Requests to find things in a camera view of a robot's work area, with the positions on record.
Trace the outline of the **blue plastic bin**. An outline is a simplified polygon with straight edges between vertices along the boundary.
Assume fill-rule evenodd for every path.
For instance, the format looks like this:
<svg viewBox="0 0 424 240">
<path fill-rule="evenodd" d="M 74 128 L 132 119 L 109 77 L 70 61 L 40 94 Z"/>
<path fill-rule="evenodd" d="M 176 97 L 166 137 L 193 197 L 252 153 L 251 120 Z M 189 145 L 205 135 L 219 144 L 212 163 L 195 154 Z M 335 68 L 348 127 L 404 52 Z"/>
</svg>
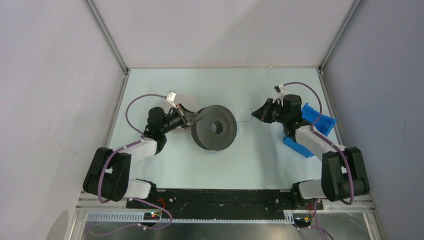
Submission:
<svg viewBox="0 0 424 240">
<path fill-rule="evenodd" d="M 319 116 L 319 112 L 315 110 L 314 108 L 312 108 L 311 106 L 309 106 L 307 102 L 304 104 L 301 111 L 302 111 L 302 117 L 311 123 L 314 122 Z M 321 114 L 318 122 L 314 126 L 321 134 L 327 137 L 332 131 L 332 129 L 335 127 L 336 123 L 337 123 L 337 118 L 332 118 L 330 116 Z M 290 139 L 287 136 L 285 136 L 282 139 L 282 142 L 284 145 L 291 148 L 292 150 L 302 155 L 303 157 L 310 158 L 314 156 L 314 154 L 310 150 L 308 150 L 306 147 L 304 147 L 303 145 L 300 145 L 297 142 L 294 142 L 292 139 Z"/>
</svg>

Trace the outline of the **black cable spool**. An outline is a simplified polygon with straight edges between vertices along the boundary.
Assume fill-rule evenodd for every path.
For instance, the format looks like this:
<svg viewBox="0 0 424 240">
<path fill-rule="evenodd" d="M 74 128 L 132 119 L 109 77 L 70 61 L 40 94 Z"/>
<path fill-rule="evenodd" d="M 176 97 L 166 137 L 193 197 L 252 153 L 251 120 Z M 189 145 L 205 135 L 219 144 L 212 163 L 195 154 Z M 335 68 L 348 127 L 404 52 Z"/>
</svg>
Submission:
<svg viewBox="0 0 424 240">
<path fill-rule="evenodd" d="M 197 111 L 202 116 L 190 128 L 194 142 L 208 151 L 227 149 L 237 135 L 237 122 L 232 112 L 223 105 L 209 105 Z"/>
</svg>

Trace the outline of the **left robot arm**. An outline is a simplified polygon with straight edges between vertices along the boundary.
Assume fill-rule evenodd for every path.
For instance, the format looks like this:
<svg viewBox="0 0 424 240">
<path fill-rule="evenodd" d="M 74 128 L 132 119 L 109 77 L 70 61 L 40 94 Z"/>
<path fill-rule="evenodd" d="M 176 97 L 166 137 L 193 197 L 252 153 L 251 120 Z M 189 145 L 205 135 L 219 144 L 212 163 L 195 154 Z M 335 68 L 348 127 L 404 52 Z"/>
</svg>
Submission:
<svg viewBox="0 0 424 240">
<path fill-rule="evenodd" d="M 151 190 L 154 184 L 130 178 L 132 164 L 160 153 L 168 132 L 190 128 L 203 118 L 203 114 L 188 110 L 182 104 L 169 112 L 161 107 L 151 108 L 140 139 L 117 149 L 100 147 L 96 150 L 83 181 L 83 190 L 97 196 L 101 203 L 138 198 L 145 208 L 153 208 L 158 202 L 158 194 Z"/>
</svg>

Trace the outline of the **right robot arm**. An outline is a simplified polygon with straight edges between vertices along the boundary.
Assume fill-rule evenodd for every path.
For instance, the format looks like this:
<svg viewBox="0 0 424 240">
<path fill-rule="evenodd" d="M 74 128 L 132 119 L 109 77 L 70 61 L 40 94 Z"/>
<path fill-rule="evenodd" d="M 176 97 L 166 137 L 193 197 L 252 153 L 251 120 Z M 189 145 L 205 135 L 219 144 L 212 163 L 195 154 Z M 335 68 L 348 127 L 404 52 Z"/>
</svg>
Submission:
<svg viewBox="0 0 424 240">
<path fill-rule="evenodd" d="M 335 144 L 303 118 L 302 99 L 288 94 L 268 98 L 252 117 L 263 123 L 279 123 L 286 137 L 308 149 L 321 161 L 321 178 L 295 183 L 291 204 L 304 209 L 311 199 L 341 201 L 351 205 L 357 196 L 367 195 L 370 184 L 363 154 L 357 147 Z"/>
</svg>

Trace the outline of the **white cable spool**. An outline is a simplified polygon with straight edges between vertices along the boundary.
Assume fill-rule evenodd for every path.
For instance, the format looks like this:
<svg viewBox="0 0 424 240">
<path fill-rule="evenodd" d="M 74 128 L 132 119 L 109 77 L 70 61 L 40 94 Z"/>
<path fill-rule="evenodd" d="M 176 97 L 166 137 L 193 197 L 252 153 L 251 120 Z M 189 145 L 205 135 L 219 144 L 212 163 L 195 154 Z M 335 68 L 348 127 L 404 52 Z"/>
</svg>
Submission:
<svg viewBox="0 0 424 240">
<path fill-rule="evenodd" d="M 200 108 L 194 97 L 170 92 L 165 99 L 171 105 L 165 120 L 167 132 L 183 132 L 184 129 L 194 126 L 203 118 L 197 112 Z"/>
</svg>

